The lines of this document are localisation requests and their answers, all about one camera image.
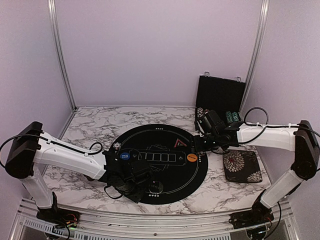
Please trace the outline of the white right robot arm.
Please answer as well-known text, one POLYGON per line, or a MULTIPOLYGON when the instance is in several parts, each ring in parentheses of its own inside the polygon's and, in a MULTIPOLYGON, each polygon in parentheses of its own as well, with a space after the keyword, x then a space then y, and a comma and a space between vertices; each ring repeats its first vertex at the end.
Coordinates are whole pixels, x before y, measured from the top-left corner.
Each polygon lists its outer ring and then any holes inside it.
POLYGON ((200 135, 195 136, 195 149, 207 152, 229 147, 255 147, 262 155, 272 184, 254 201, 247 219, 258 224, 282 199, 319 172, 320 134, 308 120, 271 124, 250 122, 246 118, 226 124, 214 110, 195 118, 200 135))

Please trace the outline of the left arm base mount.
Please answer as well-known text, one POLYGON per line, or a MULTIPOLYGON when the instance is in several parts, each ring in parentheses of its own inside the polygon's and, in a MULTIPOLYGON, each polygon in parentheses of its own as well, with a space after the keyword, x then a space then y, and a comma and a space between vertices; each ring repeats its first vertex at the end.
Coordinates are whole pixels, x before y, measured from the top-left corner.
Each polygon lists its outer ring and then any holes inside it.
POLYGON ((58 202, 54 198, 51 207, 38 208, 36 217, 40 220, 57 224, 59 227, 76 227, 79 223, 80 213, 58 207, 58 202))

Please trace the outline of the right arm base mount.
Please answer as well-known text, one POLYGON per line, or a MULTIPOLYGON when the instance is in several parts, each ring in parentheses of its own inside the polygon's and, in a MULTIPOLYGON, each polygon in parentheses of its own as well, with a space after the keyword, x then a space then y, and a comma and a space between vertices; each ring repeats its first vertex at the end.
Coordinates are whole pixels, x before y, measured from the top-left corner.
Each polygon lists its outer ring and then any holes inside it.
POLYGON ((228 222, 233 225, 234 229, 240 229, 272 222, 274 219, 274 215, 270 208, 256 206, 250 210, 232 213, 228 222))

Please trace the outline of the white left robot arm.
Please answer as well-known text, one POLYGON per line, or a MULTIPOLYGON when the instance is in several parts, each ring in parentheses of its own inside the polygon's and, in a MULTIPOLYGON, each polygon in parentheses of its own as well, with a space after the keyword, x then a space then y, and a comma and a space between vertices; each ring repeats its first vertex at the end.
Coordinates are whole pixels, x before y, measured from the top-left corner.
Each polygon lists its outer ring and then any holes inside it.
POLYGON ((70 214, 58 207, 57 196, 45 183, 39 164, 67 169, 106 183, 121 197, 135 203, 143 198, 153 174, 138 150, 130 148, 121 154, 102 148, 93 151, 54 138, 42 127, 42 123, 34 121, 4 141, 12 145, 6 162, 0 164, 11 177, 22 182, 36 203, 39 219, 58 223, 70 214))

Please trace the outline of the blue small blind button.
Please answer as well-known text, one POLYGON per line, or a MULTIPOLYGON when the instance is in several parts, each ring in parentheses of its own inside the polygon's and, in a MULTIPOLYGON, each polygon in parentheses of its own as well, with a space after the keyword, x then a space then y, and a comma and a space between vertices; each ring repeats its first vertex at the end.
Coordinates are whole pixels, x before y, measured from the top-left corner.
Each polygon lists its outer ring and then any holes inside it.
POLYGON ((122 159, 122 160, 129 160, 130 159, 130 154, 128 152, 122 152, 119 157, 122 159))

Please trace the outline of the orange big blind button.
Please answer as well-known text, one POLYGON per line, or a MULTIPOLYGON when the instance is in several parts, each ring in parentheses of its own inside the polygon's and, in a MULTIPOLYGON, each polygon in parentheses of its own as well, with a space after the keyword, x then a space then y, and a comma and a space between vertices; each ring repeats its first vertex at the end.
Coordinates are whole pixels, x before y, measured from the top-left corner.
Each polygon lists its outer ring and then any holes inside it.
POLYGON ((194 153, 188 154, 186 158, 189 162, 192 162, 192 163, 194 163, 198 160, 198 156, 194 153))

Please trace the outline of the clear round dealer button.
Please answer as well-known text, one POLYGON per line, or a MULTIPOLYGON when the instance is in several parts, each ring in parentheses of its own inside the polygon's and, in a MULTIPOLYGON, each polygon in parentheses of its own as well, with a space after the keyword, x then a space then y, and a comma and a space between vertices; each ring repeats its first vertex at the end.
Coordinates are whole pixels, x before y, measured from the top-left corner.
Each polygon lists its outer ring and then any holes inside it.
POLYGON ((148 186, 148 190, 152 194, 161 194, 164 190, 164 185, 160 181, 152 181, 148 186))

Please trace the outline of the small blue ten chip stack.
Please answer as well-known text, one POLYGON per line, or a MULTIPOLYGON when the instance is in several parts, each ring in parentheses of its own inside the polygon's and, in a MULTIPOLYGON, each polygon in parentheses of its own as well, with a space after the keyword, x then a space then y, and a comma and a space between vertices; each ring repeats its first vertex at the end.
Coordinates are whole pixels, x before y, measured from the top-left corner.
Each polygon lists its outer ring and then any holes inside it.
POLYGON ((113 144, 113 148, 114 148, 116 151, 118 151, 118 150, 121 148, 121 143, 120 143, 120 142, 115 142, 115 143, 113 144))

